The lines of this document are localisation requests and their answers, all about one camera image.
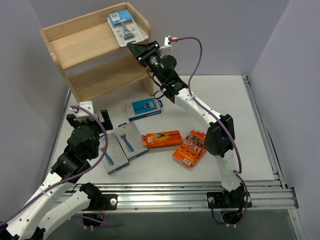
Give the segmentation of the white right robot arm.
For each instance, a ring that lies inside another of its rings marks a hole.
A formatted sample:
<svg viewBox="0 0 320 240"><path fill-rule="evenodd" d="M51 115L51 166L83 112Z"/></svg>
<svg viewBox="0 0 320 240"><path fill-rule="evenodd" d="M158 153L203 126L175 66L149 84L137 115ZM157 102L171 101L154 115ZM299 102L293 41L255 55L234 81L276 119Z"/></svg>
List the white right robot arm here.
<svg viewBox="0 0 320 240"><path fill-rule="evenodd" d="M225 190L222 193L223 203L232 207L240 201L239 192L247 189L240 177L242 163L235 143L234 120L229 114L222 115L211 109L192 92L191 83L184 82L175 71L177 60L169 52L172 44L178 41L179 38L167 36L163 46L153 41L146 44L128 43L127 48L142 67L151 70L160 83L163 95L206 129L204 146L215 156L221 187Z"/></svg>

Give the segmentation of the orange Gillette Fusion box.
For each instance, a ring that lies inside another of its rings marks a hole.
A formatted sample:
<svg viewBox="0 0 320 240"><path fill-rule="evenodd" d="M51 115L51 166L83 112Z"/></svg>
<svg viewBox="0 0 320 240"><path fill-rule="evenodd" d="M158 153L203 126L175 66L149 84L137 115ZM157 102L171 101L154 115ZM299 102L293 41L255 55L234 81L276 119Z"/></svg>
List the orange Gillette Fusion box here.
<svg viewBox="0 0 320 240"><path fill-rule="evenodd" d="M182 137L178 130L147 133L142 135L142 144L148 149L179 146Z"/></svg>

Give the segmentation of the Gillette blue razor blister pack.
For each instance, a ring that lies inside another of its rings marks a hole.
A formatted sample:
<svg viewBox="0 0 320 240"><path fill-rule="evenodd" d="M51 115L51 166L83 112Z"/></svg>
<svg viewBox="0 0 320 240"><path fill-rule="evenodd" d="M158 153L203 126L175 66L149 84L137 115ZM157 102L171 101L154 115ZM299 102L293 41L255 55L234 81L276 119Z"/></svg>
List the Gillette blue razor blister pack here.
<svg viewBox="0 0 320 240"><path fill-rule="evenodd" d="M121 47L125 47L128 43L143 42L149 37L134 21L122 22L118 27L117 33Z"/></svg>

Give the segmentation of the wooden two-tier shelf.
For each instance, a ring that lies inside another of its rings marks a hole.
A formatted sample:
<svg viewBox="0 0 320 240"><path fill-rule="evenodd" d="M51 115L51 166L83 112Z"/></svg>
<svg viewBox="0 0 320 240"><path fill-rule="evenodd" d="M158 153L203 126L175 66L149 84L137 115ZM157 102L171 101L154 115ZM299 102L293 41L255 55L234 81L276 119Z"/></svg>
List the wooden two-tier shelf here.
<svg viewBox="0 0 320 240"><path fill-rule="evenodd" d="M154 84L107 22L111 13L128 10L151 41L148 20L129 2L100 9L39 31L53 62L78 102L93 101L134 82L151 96Z"/></svg>

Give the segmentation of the blue Harry's razor box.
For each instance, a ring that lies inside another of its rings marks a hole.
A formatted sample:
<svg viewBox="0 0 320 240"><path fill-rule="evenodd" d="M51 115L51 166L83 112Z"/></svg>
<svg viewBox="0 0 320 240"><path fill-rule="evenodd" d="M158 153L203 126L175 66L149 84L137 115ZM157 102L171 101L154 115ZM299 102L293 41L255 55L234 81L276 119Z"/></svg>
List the blue Harry's razor box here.
<svg viewBox="0 0 320 240"><path fill-rule="evenodd" d="M162 113L163 102L154 97L124 103L130 122Z"/></svg>

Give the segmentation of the grey harry's razor box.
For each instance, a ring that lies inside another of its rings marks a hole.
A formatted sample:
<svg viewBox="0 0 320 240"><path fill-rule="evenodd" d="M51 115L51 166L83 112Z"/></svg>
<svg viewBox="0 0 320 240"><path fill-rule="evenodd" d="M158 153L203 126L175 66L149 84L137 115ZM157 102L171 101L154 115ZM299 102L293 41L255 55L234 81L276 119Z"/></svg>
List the grey harry's razor box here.
<svg viewBox="0 0 320 240"><path fill-rule="evenodd" d="M114 129L114 134L129 161L149 152L142 136L133 122L124 123Z"/></svg>
<svg viewBox="0 0 320 240"><path fill-rule="evenodd" d="M108 146L101 163L108 175L130 164L114 133L108 135Z"/></svg>

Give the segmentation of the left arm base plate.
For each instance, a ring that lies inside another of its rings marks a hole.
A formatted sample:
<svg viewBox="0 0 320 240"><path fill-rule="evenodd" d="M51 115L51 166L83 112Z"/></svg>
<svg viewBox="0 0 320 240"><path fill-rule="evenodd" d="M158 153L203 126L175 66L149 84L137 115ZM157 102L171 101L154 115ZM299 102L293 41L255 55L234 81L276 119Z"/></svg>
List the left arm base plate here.
<svg viewBox="0 0 320 240"><path fill-rule="evenodd" d="M90 200L88 211L113 211L117 209L118 195L114 193L94 196Z"/></svg>

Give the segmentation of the aluminium table frame rail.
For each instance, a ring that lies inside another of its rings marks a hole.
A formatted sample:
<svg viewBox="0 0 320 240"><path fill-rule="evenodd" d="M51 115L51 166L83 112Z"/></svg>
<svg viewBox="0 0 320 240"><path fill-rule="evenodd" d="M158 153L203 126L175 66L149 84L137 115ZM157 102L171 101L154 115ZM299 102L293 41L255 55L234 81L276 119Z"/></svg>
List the aluminium table frame rail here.
<svg viewBox="0 0 320 240"><path fill-rule="evenodd" d="M200 75L191 82L193 92L215 111L234 119L235 142L240 152L242 174L250 193L248 210L296 209L295 191L285 187L280 167L271 150L266 128L253 105L249 84L241 75ZM149 97L140 83L132 83L96 101L97 112L107 109L114 128L128 122L124 103ZM190 130L206 132L181 107L162 98L162 113L134 121L141 134L179 130L186 137ZM67 108L77 104L68 92L53 153L47 172L66 147L72 127L65 119ZM78 183L94 183L105 194L118 195L116 212L184 212L208 209L207 192L220 192L221 176L217 162L209 153L195 167L187 168L172 158L176 147L151 149L134 158L125 168L108 175L99 163Z"/></svg>

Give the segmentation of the orange razor cartridge pack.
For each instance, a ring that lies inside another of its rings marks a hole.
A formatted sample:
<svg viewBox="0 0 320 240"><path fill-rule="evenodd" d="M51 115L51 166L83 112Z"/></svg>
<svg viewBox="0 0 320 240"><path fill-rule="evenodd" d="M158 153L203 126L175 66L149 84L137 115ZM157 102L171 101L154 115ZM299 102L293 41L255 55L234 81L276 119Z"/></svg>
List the orange razor cartridge pack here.
<svg viewBox="0 0 320 240"><path fill-rule="evenodd" d="M173 159L188 168L195 167L207 152L205 138L206 134L204 132L191 130L172 154Z"/></svg>

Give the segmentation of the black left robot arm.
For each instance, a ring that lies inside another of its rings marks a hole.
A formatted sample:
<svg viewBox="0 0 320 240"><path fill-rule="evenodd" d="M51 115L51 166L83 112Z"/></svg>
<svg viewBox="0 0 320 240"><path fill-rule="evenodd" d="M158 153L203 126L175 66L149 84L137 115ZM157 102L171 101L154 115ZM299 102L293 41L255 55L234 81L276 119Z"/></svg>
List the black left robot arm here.
<svg viewBox="0 0 320 240"><path fill-rule="evenodd" d="M75 113L68 114L66 119L73 131L63 154L21 210L1 222L2 240L45 240L79 211L102 207L102 193L90 182L81 184L71 197L55 206L73 184L93 169L89 161L99 156L100 134L113 129L106 109L101 110L103 120L100 121L88 105L71 108Z"/></svg>

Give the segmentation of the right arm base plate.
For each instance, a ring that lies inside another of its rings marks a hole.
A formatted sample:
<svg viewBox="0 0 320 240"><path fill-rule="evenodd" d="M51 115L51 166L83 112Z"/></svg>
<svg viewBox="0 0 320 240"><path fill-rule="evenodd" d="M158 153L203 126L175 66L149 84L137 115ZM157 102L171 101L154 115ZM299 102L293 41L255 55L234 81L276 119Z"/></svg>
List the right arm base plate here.
<svg viewBox="0 0 320 240"><path fill-rule="evenodd" d="M207 205L211 209L244 209L246 192L207 192Z"/></svg>

